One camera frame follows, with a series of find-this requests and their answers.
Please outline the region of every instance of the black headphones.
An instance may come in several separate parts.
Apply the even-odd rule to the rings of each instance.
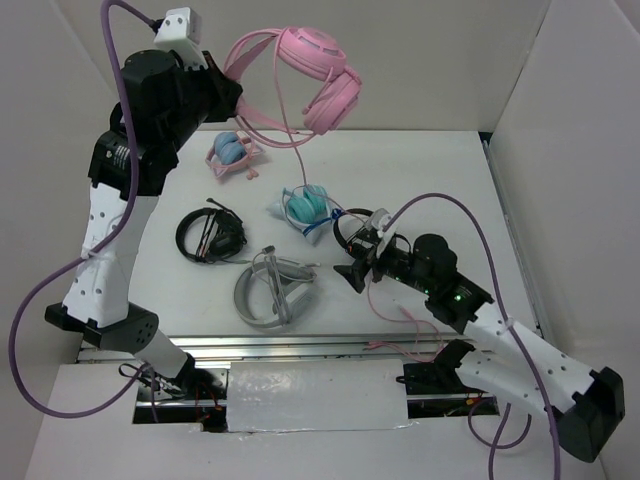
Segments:
[[[207,198],[207,202],[220,208],[205,207],[191,212],[184,217],[176,229],[176,246],[180,253],[196,263],[225,262],[240,253],[247,244],[247,237],[242,227],[242,220],[233,210]],[[185,238],[191,226],[200,218],[206,217],[198,248],[195,253],[187,252]],[[211,238],[214,225],[218,228]]]

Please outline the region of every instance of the teal headphones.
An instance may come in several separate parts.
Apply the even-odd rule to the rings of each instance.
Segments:
[[[284,189],[282,196],[288,196],[284,202],[287,215],[300,223],[313,224],[322,215],[327,216],[327,191],[320,185],[307,185],[302,195]]]

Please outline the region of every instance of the headphone cushion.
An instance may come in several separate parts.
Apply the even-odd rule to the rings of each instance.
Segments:
[[[335,130],[358,104],[360,84],[343,73],[327,87],[326,92],[309,109],[304,125],[317,135]]]
[[[242,160],[247,154],[244,145],[240,142],[232,142],[225,144],[220,152],[218,158],[222,165],[232,165]]]
[[[303,188],[304,198],[311,202],[315,215],[326,214],[327,211],[327,191],[320,185],[308,185]]]
[[[287,203],[287,214],[301,223],[310,224],[316,219],[313,203],[304,197],[294,196]]]
[[[235,132],[222,132],[216,135],[216,139],[213,141],[213,151],[216,155],[220,156],[220,152],[225,145],[233,142],[239,142],[240,137]]]
[[[314,28],[288,28],[282,33],[278,57],[291,68],[325,81],[344,72],[347,56],[332,37]]]

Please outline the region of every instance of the pink headphones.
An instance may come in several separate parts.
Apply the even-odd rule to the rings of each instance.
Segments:
[[[267,38],[240,55],[247,43],[259,36]],[[299,132],[287,129],[284,124],[260,113],[249,106],[242,97],[238,101],[236,120],[249,135],[265,145],[276,148],[300,146],[314,135],[324,135],[327,131],[338,127],[357,105],[362,82],[356,71],[347,65],[347,57],[336,41],[326,33],[307,27],[257,30],[245,35],[231,48],[224,65],[225,75],[239,82],[247,67],[274,39],[277,39],[274,53],[274,77],[279,97],[281,97],[281,91],[276,70],[278,58],[304,75],[324,82],[309,105],[302,110],[305,116],[304,125],[313,133],[306,135],[302,140],[290,143],[277,142],[265,137],[249,122],[257,122],[289,134]],[[282,104],[280,106],[286,122],[284,107]]]

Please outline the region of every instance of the gray headphones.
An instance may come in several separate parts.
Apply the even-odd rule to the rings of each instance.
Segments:
[[[317,276],[308,265],[277,258],[273,255],[274,250],[273,247],[265,248],[264,262],[253,263],[242,272],[233,289],[236,311],[240,318],[252,327],[273,328],[291,323],[308,305],[311,284]],[[260,279],[267,283],[271,290],[273,315],[257,318],[249,309],[249,285],[251,278],[254,275],[258,276],[263,270],[267,271],[267,280]]]

